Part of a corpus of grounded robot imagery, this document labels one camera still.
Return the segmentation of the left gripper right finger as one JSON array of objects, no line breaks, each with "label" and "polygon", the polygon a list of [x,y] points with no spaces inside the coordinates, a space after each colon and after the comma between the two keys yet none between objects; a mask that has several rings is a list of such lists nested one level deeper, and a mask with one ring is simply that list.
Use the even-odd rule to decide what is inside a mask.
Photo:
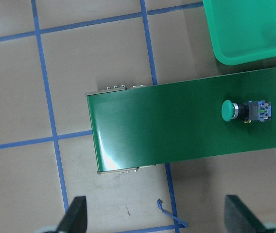
[{"label": "left gripper right finger", "polygon": [[224,199],[224,225],[228,233],[265,233],[266,227],[237,195]]}]

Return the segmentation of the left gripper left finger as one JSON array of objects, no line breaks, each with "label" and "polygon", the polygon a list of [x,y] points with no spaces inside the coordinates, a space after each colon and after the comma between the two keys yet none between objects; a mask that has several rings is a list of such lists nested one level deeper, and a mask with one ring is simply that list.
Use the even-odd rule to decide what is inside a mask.
[{"label": "left gripper left finger", "polygon": [[76,196],[56,228],[57,233],[85,233],[87,231],[86,196]]}]

